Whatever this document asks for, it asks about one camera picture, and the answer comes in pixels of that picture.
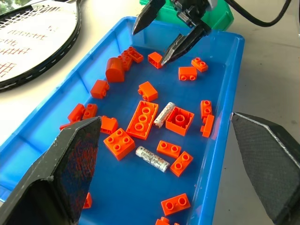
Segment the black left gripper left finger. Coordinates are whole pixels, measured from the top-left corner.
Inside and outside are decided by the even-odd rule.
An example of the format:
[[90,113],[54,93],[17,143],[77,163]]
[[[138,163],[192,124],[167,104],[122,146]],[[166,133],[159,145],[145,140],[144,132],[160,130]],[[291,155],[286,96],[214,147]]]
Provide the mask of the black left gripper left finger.
[[0,206],[0,225],[78,225],[94,176],[101,117],[61,130]]

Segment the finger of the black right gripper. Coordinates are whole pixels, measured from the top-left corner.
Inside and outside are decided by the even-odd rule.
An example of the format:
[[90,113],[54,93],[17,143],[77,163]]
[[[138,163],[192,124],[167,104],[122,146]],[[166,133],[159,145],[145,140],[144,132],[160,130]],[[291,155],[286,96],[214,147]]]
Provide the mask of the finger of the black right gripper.
[[186,36],[179,34],[166,50],[161,59],[161,65],[173,62],[188,53],[201,38],[209,35],[210,32],[210,26],[200,21]]
[[164,4],[165,0],[149,0],[135,20],[132,35],[148,27],[156,19],[159,10]]

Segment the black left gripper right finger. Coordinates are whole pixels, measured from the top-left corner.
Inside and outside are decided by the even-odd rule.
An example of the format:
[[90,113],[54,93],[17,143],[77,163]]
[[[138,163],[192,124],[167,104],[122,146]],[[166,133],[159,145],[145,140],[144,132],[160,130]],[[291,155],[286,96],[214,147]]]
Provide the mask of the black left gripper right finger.
[[250,182],[274,225],[300,225],[300,143],[281,125],[234,112],[231,122]]

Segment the green plastic bin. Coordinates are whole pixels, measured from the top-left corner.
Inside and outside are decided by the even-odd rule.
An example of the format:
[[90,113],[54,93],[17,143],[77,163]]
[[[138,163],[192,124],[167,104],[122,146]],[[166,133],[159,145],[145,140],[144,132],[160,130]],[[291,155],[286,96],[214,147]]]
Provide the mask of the green plastic bin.
[[[141,5],[145,5],[149,0],[140,0]],[[225,0],[208,0],[209,7],[201,18],[201,21],[210,26],[212,30],[227,30],[233,23],[234,17]],[[174,9],[172,0],[165,0],[164,6],[159,10],[155,20],[184,25],[183,21],[177,17],[177,11]]]

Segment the blue plastic bin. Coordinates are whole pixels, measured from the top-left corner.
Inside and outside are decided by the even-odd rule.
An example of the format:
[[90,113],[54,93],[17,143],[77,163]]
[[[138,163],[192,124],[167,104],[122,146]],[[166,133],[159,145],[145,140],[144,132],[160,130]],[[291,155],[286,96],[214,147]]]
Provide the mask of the blue plastic bin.
[[[195,116],[185,136],[153,127],[146,140],[135,139],[136,146],[154,152],[164,140],[181,146],[194,159],[180,177],[159,171],[134,152],[118,161],[105,147],[102,134],[90,185],[92,207],[82,212],[79,223],[154,225],[163,216],[161,202],[186,193],[191,207],[171,215],[170,221],[211,225],[245,40],[235,33],[214,30],[183,57],[156,69],[146,57],[152,52],[162,53],[178,34],[189,30],[155,21],[132,35],[134,21],[134,17],[122,18],[0,146],[0,201],[7,199],[31,164],[50,148],[59,127],[67,123],[78,103],[97,104],[99,115],[116,118],[119,127],[126,129],[142,99],[138,86],[148,81],[158,91],[159,110],[173,102]],[[143,62],[132,65],[124,82],[111,84],[105,98],[93,99],[90,89],[96,80],[105,78],[108,59],[130,46],[145,57]],[[179,67],[193,67],[191,61],[196,57],[208,65],[208,70],[197,70],[194,81],[180,81]],[[202,100],[211,101],[215,117],[209,138],[200,132],[204,125]]]

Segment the orange rounded toy block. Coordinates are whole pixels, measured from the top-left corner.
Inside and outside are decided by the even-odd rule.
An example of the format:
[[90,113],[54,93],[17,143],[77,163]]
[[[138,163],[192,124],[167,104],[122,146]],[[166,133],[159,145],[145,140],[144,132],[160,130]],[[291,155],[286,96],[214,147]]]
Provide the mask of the orange rounded toy block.
[[113,57],[107,61],[105,76],[109,83],[125,81],[125,72],[121,59]]

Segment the silver AA battery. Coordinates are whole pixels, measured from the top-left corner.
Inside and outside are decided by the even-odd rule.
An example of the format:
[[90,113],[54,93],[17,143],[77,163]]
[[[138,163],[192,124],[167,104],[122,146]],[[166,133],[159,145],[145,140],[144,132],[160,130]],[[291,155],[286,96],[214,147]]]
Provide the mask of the silver AA battery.
[[162,171],[163,173],[165,173],[168,167],[170,166],[170,163],[168,163],[158,155],[154,154],[153,152],[149,151],[148,149],[144,148],[143,146],[139,146],[136,149],[135,154],[148,164]]
[[164,122],[167,120],[168,116],[171,114],[174,107],[175,104],[173,102],[169,102],[154,120],[154,126],[156,126],[157,128],[161,128]]

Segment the square orange toy brick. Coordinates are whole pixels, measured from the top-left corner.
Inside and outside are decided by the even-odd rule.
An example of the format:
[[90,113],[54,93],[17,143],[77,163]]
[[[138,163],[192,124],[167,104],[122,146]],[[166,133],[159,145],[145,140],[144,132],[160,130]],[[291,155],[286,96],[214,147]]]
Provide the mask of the square orange toy brick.
[[168,116],[165,127],[181,136],[185,136],[194,119],[194,114],[182,108],[174,107]]
[[104,144],[118,161],[135,148],[134,140],[122,128],[117,129],[104,139]]

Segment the long orange toy brick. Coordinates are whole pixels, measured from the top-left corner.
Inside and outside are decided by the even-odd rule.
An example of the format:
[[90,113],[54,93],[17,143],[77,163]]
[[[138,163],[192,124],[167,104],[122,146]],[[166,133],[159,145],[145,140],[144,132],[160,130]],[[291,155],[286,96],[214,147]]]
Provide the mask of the long orange toy brick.
[[130,136],[146,140],[158,111],[158,104],[140,101],[126,129]]

